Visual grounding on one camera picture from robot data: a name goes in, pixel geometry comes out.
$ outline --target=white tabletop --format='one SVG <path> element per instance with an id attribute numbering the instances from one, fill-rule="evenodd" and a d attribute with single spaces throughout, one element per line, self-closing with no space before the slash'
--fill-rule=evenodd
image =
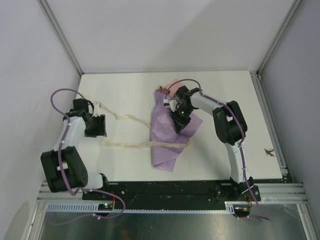
<path id="1" fill-rule="evenodd" d="M 247 167 L 254 179 L 282 177 L 276 157 L 266 155 L 273 149 L 265 120 L 248 71 L 154 72 L 85 74 L 79 92 L 95 99 L 119 115 L 134 115 L 150 122 L 155 106 L 154 91 L 174 79 L 195 79 L 207 95 L 239 103 L 248 125 L 245 140 Z M 197 87 L 186 82 L 189 89 Z M 149 129 L 131 120 L 106 116 L 107 139 L 117 143 L 148 142 Z M 226 180 L 230 163 L 225 145 L 216 135 L 212 116 L 195 110 L 203 123 L 176 161 L 173 172 L 155 169 L 150 148 L 103 147 L 101 137 L 83 138 L 78 151 L 89 172 L 104 173 L 109 181 L 187 181 Z"/>

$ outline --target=purple fabric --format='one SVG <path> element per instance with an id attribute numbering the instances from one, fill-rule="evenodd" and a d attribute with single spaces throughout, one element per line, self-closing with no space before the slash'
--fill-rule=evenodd
<path id="1" fill-rule="evenodd" d="M 198 116 L 191 114 L 190 123 L 180 134 L 176 134 L 174 123 L 169 116 L 170 108 L 164 106 L 165 94 L 156 91 L 154 98 L 155 107 L 151 114 L 150 140 L 170 144 L 186 144 L 196 133 L 203 121 Z M 183 147 L 152 146 L 152 165 L 157 169 L 172 172 L 176 159 L 183 150 Z"/>

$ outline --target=aluminum frame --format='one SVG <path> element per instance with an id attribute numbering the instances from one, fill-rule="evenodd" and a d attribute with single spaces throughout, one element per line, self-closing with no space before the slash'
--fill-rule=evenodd
<path id="1" fill-rule="evenodd" d="M 319 231 L 317 225 L 310 214 L 309 200 L 306 194 L 305 187 L 302 183 L 258 183 L 260 189 L 261 204 L 296 204 L 299 210 L 302 225 L 308 240 L 318 239 Z M 46 212 L 72 212 L 72 213 L 91 213 L 99 203 L 111 203 L 111 201 L 85 201 L 81 198 L 82 194 L 76 196 L 70 195 L 68 192 L 52 193 L 48 184 L 44 182 L 38 194 L 36 210 L 32 225 L 30 226 L 29 235 L 24 238 L 28 240 L 37 240 L 41 234 L 41 228 L 45 220 Z M 225 211 L 184 211 L 185 214 L 232 214 L 233 204 L 241 204 L 245 202 L 225 202 Z M 147 210 L 127 210 L 125 213 L 139 214 L 166 214 L 179 213 L 181 211 L 147 211 Z"/>
<path id="2" fill-rule="evenodd" d="M 262 110 L 264 121 L 266 123 L 266 127 L 270 134 L 270 139 L 274 147 L 274 153 L 275 153 L 276 159 L 278 160 L 281 174 L 283 176 L 286 176 L 288 174 L 287 161 L 284 154 L 284 149 L 280 141 L 280 137 L 278 135 L 277 127 L 274 120 L 274 115 L 271 111 L 271 107 L 269 105 L 266 91 L 261 82 L 261 76 L 258 76 L 258 74 L 255 71 L 249 71 L 249 73 L 253 82 L 253 86 L 254 86 L 258 101 L 260 103 L 260 107 Z"/>

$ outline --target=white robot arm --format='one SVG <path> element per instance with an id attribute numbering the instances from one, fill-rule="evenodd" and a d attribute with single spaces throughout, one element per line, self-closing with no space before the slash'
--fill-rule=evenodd
<path id="1" fill-rule="evenodd" d="M 243 160 L 239 149 L 239 144 L 242 140 L 241 131 L 235 120 L 230 120 L 232 116 L 227 109 L 204 97 L 198 88 L 189 90 L 186 86 L 182 86 L 177 90 L 176 95 L 181 103 L 178 103 L 176 100 L 164 101 L 164 105 L 171 108 L 170 116 L 173 119 L 175 131 L 180 133 L 188 125 L 191 120 L 190 114 L 193 110 L 201 109 L 211 115 L 214 119 L 216 134 L 227 149 L 231 166 L 231 184 L 237 188 L 239 195 L 248 190 L 244 177 Z M 229 106 L 245 133 L 248 128 L 238 103 L 235 101 L 222 103 Z M 254 183 L 251 174 L 247 168 L 245 171 L 250 187 L 252 187 Z"/>
<path id="2" fill-rule="evenodd" d="M 42 167 L 52 192 L 67 190 L 61 165 L 71 188 L 99 189 L 108 185 L 104 174 L 87 172 L 77 150 L 82 137 L 107 136 L 105 116 L 99 112 L 99 104 L 84 98 L 75 99 L 73 109 L 65 114 L 68 118 L 63 118 L 63 128 L 53 149 L 42 153 Z"/>

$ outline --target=purple cable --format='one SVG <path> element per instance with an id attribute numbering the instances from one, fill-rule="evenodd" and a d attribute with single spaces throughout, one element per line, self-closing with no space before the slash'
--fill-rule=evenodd
<path id="1" fill-rule="evenodd" d="M 54 110 L 56 110 L 58 113 L 60 113 L 61 115 L 63 115 L 68 124 L 66 125 L 66 128 L 65 128 L 65 131 L 62 135 L 62 138 L 61 138 L 61 142 L 59 144 L 59 147 L 58 147 L 58 162 L 59 162 L 59 167 L 60 167 L 60 172 L 61 172 L 61 175 L 62 175 L 62 178 L 63 178 L 63 181 L 65 183 L 65 186 L 66 188 L 68 189 L 69 193 L 72 195 L 72 196 L 75 196 L 78 192 L 79 189 L 77 189 L 75 192 L 72 191 L 71 187 L 70 187 L 70 184 L 68 182 L 68 179 L 67 179 L 67 176 L 66 176 L 66 173 L 65 173 L 65 170 L 64 170 L 64 167 L 63 167 L 63 164 L 62 164 L 62 157 L 61 157 L 61 151 L 62 151 L 62 146 L 63 146 L 63 141 L 66 139 L 66 136 L 67 136 L 67 133 L 68 133 L 68 130 L 70 128 L 69 124 L 70 124 L 70 118 L 67 114 L 65 114 L 64 112 L 60 111 L 56 106 L 55 106 L 55 103 L 54 103 L 54 96 L 61 92 L 61 91 L 70 91 L 70 92 L 74 92 L 76 94 L 79 94 L 83 99 L 85 98 L 81 93 L 79 93 L 78 91 L 76 90 L 73 90 L 73 89 L 70 89 L 70 88 L 60 88 L 58 90 L 55 90 L 51 97 L 50 97 L 50 102 L 51 102 L 51 105 L 52 107 L 54 108 Z"/>
<path id="2" fill-rule="evenodd" d="M 246 186 L 247 186 L 247 188 L 248 188 L 248 190 L 249 190 L 249 192 L 250 192 L 253 200 L 255 201 L 256 205 L 258 206 L 258 208 L 260 209 L 260 211 L 263 213 L 263 215 L 265 215 L 265 217 L 264 217 L 264 216 L 252 216 L 252 217 L 250 216 L 249 218 L 262 218 L 262 219 L 267 219 L 267 220 L 271 221 L 271 217 L 269 217 L 269 215 L 264 211 L 264 209 L 263 209 L 263 208 L 261 207 L 261 205 L 258 203 L 258 201 L 257 201 L 254 193 L 252 192 L 252 190 L 251 190 L 251 188 L 250 188 L 250 185 L 249 185 L 249 182 L 248 182 L 248 179 L 247 179 L 247 174 L 246 174 L 246 160 L 245 160 L 245 154 L 244 154 L 244 150 L 243 150 L 243 146 L 242 146 L 242 143 L 244 142 L 244 140 L 245 140 L 245 138 L 246 138 L 246 135 L 245 135 L 245 132 L 244 132 L 244 130 L 242 129 L 242 127 L 241 127 L 241 125 L 240 125 L 240 122 L 239 122 L 239 120 L 237 119 L 236 115 L 233 113 L 233 111 L 230 109 L 230 107 L 228 107 L 225 103 L 220 102 L 220 101 L 218 101 L 218 100 L 216 100 L 216 99 L 214 99 L 214 98 L 212 98 L 212 97 L 210 97 L 210 96 L 205 95 L 205 94 L 202 92 L 200 83 L 199 83 L 197 80 L 194 80 L 194 79 L 182 79 L 182 80 L 176 81 L 176 82 L 174 82 L 173 84 L 171 84 L 170 87 L 168 88 L 166 94 L 165 94 L 165 99 L 167 98 L 167 95 L 168 95 L 168 92 L 169 92 L 170 88 L 171 88 L 173 85 L 175 85 L 175 84 L 177 84 L 177 83 L 180 83 L 180 82 L 183 82 L 183 81 L 192 81 L 192 82 L 197 83 L 198 86 L 199 86 L 199 93 L 200 93 L 201 96 L 203 96 L 203 97 L 206 98 L 206 99 L 209 99 L 209 100 L 213 101 L 214 103 L 216 103 L 216 104 L 218 104 L 218 105 L 221 105 L 221 106 L 225 107 L 225 108 L 229 111 L 229 113 L 231 114 L 231 116 L 233 117 L 236 125 L 238 126 L 238 128 L 239 128 L 239 130 L 240 130 L 240 132 L 241 132 L 241 136 L 242 136 L 242 140 L 239 142 L 238 147 L 239 147 L 239 149 L 240 149 L 240 154 L 241 154 L 241 159 L 242 159 L 242 169 L 243 169 L 244 180 L 245 180 Z"/>
<path id="3" fill-rule="evenodd" d="M 59 144 L 59 147 L 58 147 L 58 162 L 59 162 L 59 166 L 60 166 L 60 172 L 61 172 L 61 175 L 62 175 L 62 178 L 63 178 L 63 181 L 65 183 L 65 186 L 66 188 L 68 189 L 69 193 L 72 195 L 72 196 L 75 196 L 79 190 L 79 188 L 73 192 L 71 187 L 70 187 L 70 184 L 68 182 L 68 179 L 67 179 L 67 176 L 66 176 L 66 173 L 65 173 L 65 170 L 64 170 L 64 167 L 63 167 L 63 163 L 62 163 L 62 156 L 61 156 L 61 151 L 62 151 L 62 146 L 63 146 L 63 141 L 66 139 L 66 136 L 67 136 L 67 133 L 68 133 L 68 130 L 70 128 L 69 126 L 69 123 L 70 123 L 70 118 L 67 114 L 65 114 L 64 112 L 60 111 L 56 106 L 55 106 L 55 103 L 54 103 L 54 96 L 58 93 L 58 92 L 61 92 L 61 91 L 71 91 L 71 92 L 74 92 L 78 95 L 80 95 L 83 99 L 85 98 L 81 93 L 79 93 L 78 91 L 76 90 L 73 90 L 73 89 L 70 89 L 70 88 L 60 88 L 56 91 L 54 91 L 50 97 L 50 102 L 51 102 L 51 105 L 52 107 L 54 108 L 54 110 L 56 110 L 58 113 L 60 113 L 61 115 L 65 116 L 65 118 L 67 119 L 67 126 L 65 128 L 65 131 L 62 135 L 62 138 L 61 138 L 61 142 Z M 102 190 L 98 190 L 98 189 L 84 189 L 84 191 L 93 191 L 93 192 L 97 192 L 97 193 L 102 193 L 102 194 L 106 194 L 106 195 L 109 195 L 109 196 L 112 196 L 112 197 L 115 197 L 117 199 L 120 200 L 120 202 L 122 203 L 123 205 L 123 208 L 121 210 L 120 213 L 114 215 L 114 216 L 110 216 L 110 217 L 107 217 L 107 216 L 100 216 L 100 218 L 102 219 L 113 219 L 113 218 L 116 218 L 118 217 L 119 215 L 121 215 L 125 210 L 126 210 L 126 204 L 125 202 L 123 201 L 123 199 L 117 195 L 114 195 L 112 193 L 109 193 L 109 192 L 106 192 L 106 191 L 102 191 Z M 79 216 L 79 217 L 76 217 L 75 219 L 71 220 L 71 221 L 68 221 L 67 223 L 64 223 L 64 224 L 68 224 L 68 223 L 71 223 L 77 219 L 80 219 L 80 218 L 83 218 L 83 217 L 86 217 L 88 216 L 88 214 L 85 214 L 85 215 L 82 215 L 82 216 Z"/>
<path id="4" fill-rule="evenodd" d="M 79 220 L 79 219 L 82 219 L 82 218 L 88 217 L 88 216 L 93 216 L 93 217 L 97 217 L 97 218 L 100 218 L 100 219 L 114 219 L 114 218 L 120 216 L 120 215 L 126 210 L 126 203 L 124 202 L 124 200 L 123 200 L 121 197 L 119 197 L 119 196 L 117 196 L 117 195 L 114 195 L 114 194 L 112 194 L 112 193 L 110 193 L 110 192 L 102 191 L 102 190 L 99 190 L 99 189 L 82 189 L 82 190 L 83 190 L 83 191 L 87 191 L 87 192 L 92 191 L 92 192 L 97 192 L 97 193 L 101 193 L 101 194 L 106 194 L 106 195 L 109 195 L 109 196 L 111 196 L 111 197 L 115 197 L 115 198 L 119 199 L 120 202 L 122 203 L 122 206 L 123 206 L 123 207 L 122 207 L 122 210 L 121 210 L 118 214 L 113 215 L 113 216 L 100 216 L 100 215 L 93 215 L 92 213 L 87 213 L 87 214 L 84 214 L 84 215 L 81 215 L 81 216 L 77 216 L 77 217 L 75 217 L 74 219 L 71 219 L 71 220 L 65 221 L 65 222 L 56 223 L 56 222 L 51 221 L 48 217 L 46 218 L 47 221 L 48 221 L 50 224 L 52 224 L 52 225 L 62 226 L 62 225 L 66 225 L 66 224 L 73 223 L 73 222 L 76 221 L 76 220 Z"/>

